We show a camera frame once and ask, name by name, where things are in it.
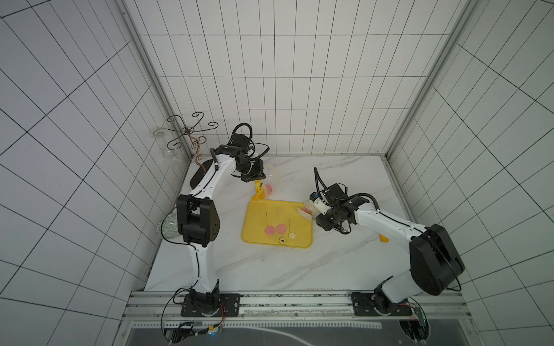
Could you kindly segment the clear yellow resealable bag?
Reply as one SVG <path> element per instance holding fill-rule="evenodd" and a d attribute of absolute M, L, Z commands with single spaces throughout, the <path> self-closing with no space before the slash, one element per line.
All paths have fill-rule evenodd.
<path fill-rule="evenodd" d="M 269 199 L 279 188 L 281 184 L 281 178 L 277 173 L 275 167 L 268 165 L 264 169 L 265 180 L 255 181 L 255 195 L 251 198 L 252 201 Z M 274 189 L 272 194 L 268 194 L 265 191 L 265 185 L 271 185 Z"/>

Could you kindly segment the white metal tongs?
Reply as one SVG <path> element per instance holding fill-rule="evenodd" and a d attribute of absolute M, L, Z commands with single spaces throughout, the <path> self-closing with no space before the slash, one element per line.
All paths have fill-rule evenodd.
<path fill-rule="evenodd" d="M 306 207 L 312 213 L 308 214 L 302 211 Z M 306 200 L 301 208 L 297 208 L 297 212 L 305 219 L 314 221 L 321 229 L 326 232 L 335 230 L 340 234 L 347 235 L 351 233 L 351 227 L 345 228 L 343 223 L 348 220 L 349 212 L 341 207 L 330 207 L 321 200 L 312 202 Z"/>

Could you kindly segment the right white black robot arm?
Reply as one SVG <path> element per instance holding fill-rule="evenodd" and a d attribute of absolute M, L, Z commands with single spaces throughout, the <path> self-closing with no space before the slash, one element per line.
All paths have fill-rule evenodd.
<path fill-rule="evenodd" d="M 370 304 L 376 314 L 389 316 L 409 298 L 422 293 L 438 296 L 454 290 L 465 265 L 446 229 L 438 224 L 424 226 L 381 210 L 375 198 L 357 194 L 346 198 L 313 193 L 310 203 L 317 209 L 316 224 L 326 232 L 347 234 L 343 223 L 366 227 L 401 246 L 410 257 L 410 266 L 401 274 L 382 281 Z"/>

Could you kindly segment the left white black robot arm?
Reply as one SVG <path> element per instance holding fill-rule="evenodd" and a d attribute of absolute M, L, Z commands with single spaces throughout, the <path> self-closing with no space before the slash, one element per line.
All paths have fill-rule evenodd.
<path fill-rule="evenodd" d="M 186 307 L 206 315 L 215 313 L 221 304 L 213 245 L 222 222 L 214 198 L 234 174 L 244 183 L 265 179 L 263 160 L 250 158 L 240 146 L 221 145 L 211 154 L 212 165 L 190 193 L 178 197 L 176 208 L 178 233 L 198 269 Z"/>

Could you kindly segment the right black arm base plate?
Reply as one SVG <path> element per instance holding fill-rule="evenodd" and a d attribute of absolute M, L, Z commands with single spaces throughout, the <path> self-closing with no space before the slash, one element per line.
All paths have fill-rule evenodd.
<path fill-rule="evenodd" d="M 396 304 L 386 297 L 382 287 L 391 278 L 382 281 L 371 293 L 353 292 L 350 295 L 356 317 L 411 317 L 413 315 L 412 308 L 405 306 L 408 302 L 406 299 Z"/>

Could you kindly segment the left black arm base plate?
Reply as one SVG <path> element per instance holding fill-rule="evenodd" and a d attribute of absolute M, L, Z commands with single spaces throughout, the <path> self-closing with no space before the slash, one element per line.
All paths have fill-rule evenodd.
<path fill-rule="evenodd" d="M 241 295 L 189 293 L 182 303 L 182 317 L 237 317 Z"/>

